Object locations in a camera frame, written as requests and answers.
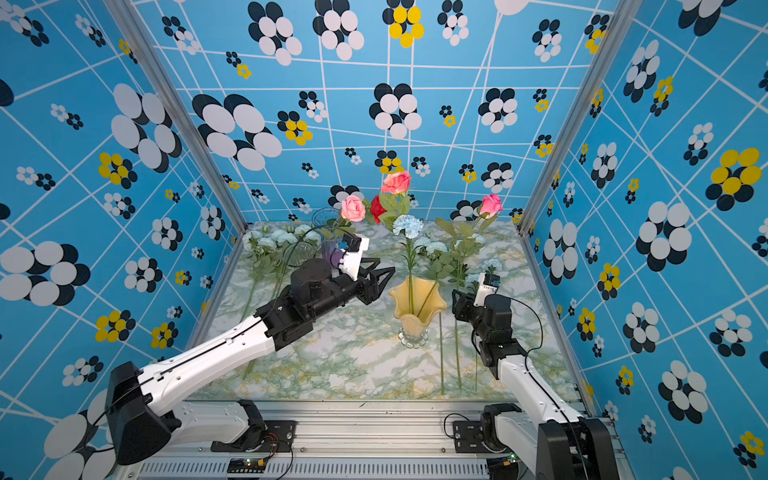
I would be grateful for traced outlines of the yellow ceramic vase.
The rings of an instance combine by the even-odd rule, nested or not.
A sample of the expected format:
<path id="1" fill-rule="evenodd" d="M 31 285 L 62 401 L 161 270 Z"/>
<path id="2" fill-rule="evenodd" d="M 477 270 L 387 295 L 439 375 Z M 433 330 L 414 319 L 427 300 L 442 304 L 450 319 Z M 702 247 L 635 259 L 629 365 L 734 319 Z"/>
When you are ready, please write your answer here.
<path id="1" fill-rule="evenodd" d="M 418 313 L 421 302 L 426 298 L 430 282 L 414 276 L 414 314 L 408 313 L 408 292 L 406 279 L 388 291 L 394 301 L 394 318 L 400 322 L 398 338 L 409 349 L 422 347 L 428 340 L 427 329 L 430 321 L 426 313 Z"/>

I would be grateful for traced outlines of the light blue carnation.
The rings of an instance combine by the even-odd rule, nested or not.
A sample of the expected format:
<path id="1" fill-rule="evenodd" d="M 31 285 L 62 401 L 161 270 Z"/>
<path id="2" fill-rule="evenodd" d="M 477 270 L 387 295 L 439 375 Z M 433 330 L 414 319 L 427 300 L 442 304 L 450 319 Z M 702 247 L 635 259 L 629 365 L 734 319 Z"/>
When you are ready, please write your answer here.
<path id="1" fill-rule="evenodd" d="M 501 277 L 503 275 L 503 263 L 496 258 L 489 258 L 481 263 L 481 271 L 486 276 L 496 275 Z"/>
<path id="2" fill-rule="evenodd" d="M 401 235 L 405 238 L 403 245 L 405 247 L 404 259 L 407 269 L 406 285 L 408 287 L 407 292 L 409 314 L 414 314 L 413 269 L 415 267 L 417 257 L 415 243 L 416 239 L 421 234 L 423 227 L 423 221 L 410 214 L 400 215 L 393 222 L 393 233 L 395 235 Z"/>

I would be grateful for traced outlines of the blue purple ribbed glass vase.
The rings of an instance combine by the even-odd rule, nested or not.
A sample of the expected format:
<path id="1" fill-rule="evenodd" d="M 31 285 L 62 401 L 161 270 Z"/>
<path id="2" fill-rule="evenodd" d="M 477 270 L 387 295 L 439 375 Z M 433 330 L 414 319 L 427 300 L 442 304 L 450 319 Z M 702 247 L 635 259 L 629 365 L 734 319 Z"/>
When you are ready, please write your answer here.
<path id="1" fill-rule="evenodd" d="M 317 210 L 311 218 L 314 230 L 321 236 L 318 255 L 336 269 L 341 265 L 344 255 L 341 246 L 344 235 L 342 222 L 340 211 L 333 207 Z"/>

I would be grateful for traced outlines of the clear glass vase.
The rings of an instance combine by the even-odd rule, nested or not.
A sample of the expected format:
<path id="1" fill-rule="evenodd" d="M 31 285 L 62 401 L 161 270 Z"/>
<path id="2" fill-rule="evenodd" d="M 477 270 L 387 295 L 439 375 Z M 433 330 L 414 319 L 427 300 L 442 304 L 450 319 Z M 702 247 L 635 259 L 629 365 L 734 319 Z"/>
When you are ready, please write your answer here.
<path id="1" fill-rule="evenodd" d="M 298 241 L 285 247 L 282 263 L 288 268 L 299 268 L 304 262 L 314 258 L 318 247 L 308 241 Z"/>

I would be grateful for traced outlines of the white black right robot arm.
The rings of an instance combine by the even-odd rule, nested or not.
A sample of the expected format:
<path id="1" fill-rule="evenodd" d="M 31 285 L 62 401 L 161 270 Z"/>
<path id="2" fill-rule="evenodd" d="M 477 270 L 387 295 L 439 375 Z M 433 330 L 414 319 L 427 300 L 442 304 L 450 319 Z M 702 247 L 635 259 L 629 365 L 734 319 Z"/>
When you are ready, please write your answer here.
<path id="1" fill-rule="evenodd" d="M 483 365 L 516 399 L 484 408 L 481 425 L 487 448 L 510 451 L 536 479 L 618 479 L 608 427 L 562 399 L 514 336 L 514 300 L 490 294 L 476 302 L 455 290 L 452 302 L 456 320 L 472 327 L 471 340 Z"/>

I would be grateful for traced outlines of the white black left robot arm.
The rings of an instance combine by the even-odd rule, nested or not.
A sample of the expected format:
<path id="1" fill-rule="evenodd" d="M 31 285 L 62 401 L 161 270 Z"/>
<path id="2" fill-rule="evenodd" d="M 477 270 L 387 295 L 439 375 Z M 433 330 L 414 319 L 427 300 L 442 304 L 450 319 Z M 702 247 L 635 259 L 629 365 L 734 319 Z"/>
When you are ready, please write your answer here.
<path id="1" fill-rule="evenodd" d="M 321 316 L 353 299 L 378 300 L 395 273 L 365 258 L 356 275 L 332 274 L 322 258 L 305 261 L 289 284 L 255 314 L 225 333 L 169 359 L 112 370 L 104 414 L 120 466 L 140 463 L 164 447 L 218 442 L 235 451 L 257 447 L 266 426 L 251 401 L 222 407 L 189 406 L 190 395 L 224 374 L 277 352 L 310 333 Z"/>

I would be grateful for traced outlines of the magenta pink rose stem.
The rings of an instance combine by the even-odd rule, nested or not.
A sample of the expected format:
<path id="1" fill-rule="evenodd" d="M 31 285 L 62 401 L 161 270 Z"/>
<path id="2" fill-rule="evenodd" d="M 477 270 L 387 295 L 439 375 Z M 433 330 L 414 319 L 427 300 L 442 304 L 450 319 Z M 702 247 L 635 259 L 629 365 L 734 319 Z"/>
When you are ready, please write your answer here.
<path id="1" fill-rule="evenodd" d="M 446 220 L 438 218 L 435 225 L 448 235 L 448 248 L 459 236 L 468 237 L 472 234 L 480 234 L 492 225 L 503 211 L 502 201 L 497 194 L 486 195 L 479 205 L 470 205 L 470 217 L 464 220 Z"/>

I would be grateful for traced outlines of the red rose stem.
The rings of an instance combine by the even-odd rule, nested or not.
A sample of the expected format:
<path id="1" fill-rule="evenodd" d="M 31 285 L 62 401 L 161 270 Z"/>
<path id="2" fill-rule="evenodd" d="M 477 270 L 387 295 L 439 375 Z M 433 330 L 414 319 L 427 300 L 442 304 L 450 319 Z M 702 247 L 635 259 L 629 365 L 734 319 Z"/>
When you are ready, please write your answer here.
<path id="1" fill-rule="evenodd" d="M 376 224 L 380 224 L 381 216 L 384 215 L 387 212 L 387 210 L 382 206 L 379 195 L 376 195 L 373 198 L 369 211 L 373 217 L 374 222 Z"/>

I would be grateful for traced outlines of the coral pink rose stem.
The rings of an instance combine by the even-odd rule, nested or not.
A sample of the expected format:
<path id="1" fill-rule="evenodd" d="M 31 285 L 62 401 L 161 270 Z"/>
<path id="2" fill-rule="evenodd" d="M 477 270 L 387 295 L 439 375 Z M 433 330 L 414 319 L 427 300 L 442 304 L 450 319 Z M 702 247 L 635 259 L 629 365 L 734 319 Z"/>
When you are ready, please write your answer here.
<path id="1" fill-rule="evenodd" d="M 381 223 L 387 230 L 393 232 L 393 222 L 411 210 L 410 186 L 412 177 L 409 172 L 402 171 L 387 175 L 378 194 L 382 206 L 387 212 L 381 216 Z"/>

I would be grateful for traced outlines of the right circuit board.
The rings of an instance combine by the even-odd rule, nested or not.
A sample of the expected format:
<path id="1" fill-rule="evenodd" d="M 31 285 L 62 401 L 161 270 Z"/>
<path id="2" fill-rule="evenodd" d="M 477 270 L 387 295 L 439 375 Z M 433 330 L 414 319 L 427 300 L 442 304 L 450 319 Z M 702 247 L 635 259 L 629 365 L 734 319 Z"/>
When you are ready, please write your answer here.
<path id="1" fill-rule="evenodd" d="M 489 458 L 487 469 L 490 480 L 517 480 L 519 477 L 519 462 L 509 456 Z"/>

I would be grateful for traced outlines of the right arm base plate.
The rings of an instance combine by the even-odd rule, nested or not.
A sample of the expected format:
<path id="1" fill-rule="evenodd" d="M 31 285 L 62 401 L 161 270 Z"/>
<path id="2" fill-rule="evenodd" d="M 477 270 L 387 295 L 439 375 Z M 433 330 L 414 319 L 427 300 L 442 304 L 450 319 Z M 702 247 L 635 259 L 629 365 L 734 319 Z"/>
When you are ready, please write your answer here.
<path id="1" fill-rule="evenodd" d="M 491 447 L 479 421 L 458 420 L 452 423 L 454 450 L 459 454 L 508 454 L 511 450 Z"/>

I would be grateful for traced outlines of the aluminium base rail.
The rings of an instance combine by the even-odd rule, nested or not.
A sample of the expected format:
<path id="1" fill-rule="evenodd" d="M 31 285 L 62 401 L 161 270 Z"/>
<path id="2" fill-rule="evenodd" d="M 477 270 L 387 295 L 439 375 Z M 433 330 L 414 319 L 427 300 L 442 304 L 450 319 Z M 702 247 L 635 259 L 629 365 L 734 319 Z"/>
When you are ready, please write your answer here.
<path id="1" fill-rule="evenodd" d="M 297 421 L 293 447 L 315 443 L 318 449 L 333 449 L 337 454 L 371 453 L 382 457 L 432 454 L 451 442 L 454 450 L 452 423 L 458 420 L 479 421 L 486 406 L 476 402 L 448 402 L 431 405 L 402 402 L 364 402 L 358 406 L 341 403 L 315 405 L 298 402 L 280 406 L 275 402 L 254 402 L 264 421 Z M 224 401 L 189 401 L 190 407 L 222 407 Z M 628 460 L 611 434 L 618 464 L 618 479 L 631 479 Z"/>

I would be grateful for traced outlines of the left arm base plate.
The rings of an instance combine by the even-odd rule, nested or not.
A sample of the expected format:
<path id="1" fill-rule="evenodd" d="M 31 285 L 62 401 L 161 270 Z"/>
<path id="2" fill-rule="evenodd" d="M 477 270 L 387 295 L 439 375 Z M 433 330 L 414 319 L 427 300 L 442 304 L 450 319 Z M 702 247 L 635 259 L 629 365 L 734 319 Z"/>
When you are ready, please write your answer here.
<path id="1" fill-rule="evenodd" d="M 250 427 L 232 443 L 214 441 L 210 449 L 217 453 L 289 453 L 297 425 L 292 420 L 267 420 L 263 427 Z"/>

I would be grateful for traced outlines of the right aluminium corner post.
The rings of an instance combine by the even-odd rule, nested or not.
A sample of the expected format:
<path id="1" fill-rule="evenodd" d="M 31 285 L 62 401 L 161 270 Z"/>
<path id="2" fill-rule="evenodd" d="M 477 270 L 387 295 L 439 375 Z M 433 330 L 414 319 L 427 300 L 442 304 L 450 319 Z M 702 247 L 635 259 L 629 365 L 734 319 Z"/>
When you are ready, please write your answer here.
<path id="1" fill-rule="evenodd" d="M 588 105 L 601 88 L 602 82 L 613 65 L 641 5 L 641 0 L 619 1 L 616 10 L 610 15 L 606 37 L 586 72 L 574 102 L 556 137 L 553 152 L 545 163 L 529 201 L 525 206 L 523 219 L 520 224 L 521 236 L 526 235 L 528 229 L 537 220 L 539 212 L 548 197 L 550 183 L 566 160 L 569 149 L 586 118 Z"/>

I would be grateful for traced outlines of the aluminium corner post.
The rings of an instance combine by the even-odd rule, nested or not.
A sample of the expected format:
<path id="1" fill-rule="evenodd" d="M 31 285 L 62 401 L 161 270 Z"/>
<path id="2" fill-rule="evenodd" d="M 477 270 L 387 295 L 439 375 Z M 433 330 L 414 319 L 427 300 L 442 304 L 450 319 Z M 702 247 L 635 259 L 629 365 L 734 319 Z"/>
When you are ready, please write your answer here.
<path id="1" fill-rule="evenodd" d="M 616 10 L 610 15 L 606 37 L 586 72 L 574 102 L 556 137 L 553 152 L 545 163 L 529 201 L 525 206 L 523 219 L 520 224 L 521 236 L 526 235 L 528 229 L 537 220 L 539 212 L 548 197 L 550 183 L 566 160 L 569 149 L 586 118 L 588 105 L 601 88 L 602 82 L 613 65 L 641 5 L 641 0 L 619 1 Z"/>
<path id="2" fill-rule="evenodd" d="M 192 117 L 187 113 L 182 98 L 174 88 L 169 69 L 163 65 L 152 48 L 148 31 L 141 25 L 139 15 L 130 1 L 105 1 L 105 5 L 130 47 L 136 50 L 143 72 L 164 103 L 172 121 L 177 126 L 182 141 L 219 199 L 234 229 L 239 236 L 243 236 L 247 230 L 244 215 L 229 192 L 229 188 L 223 184 L 221 172 L 202 140 Z"/>

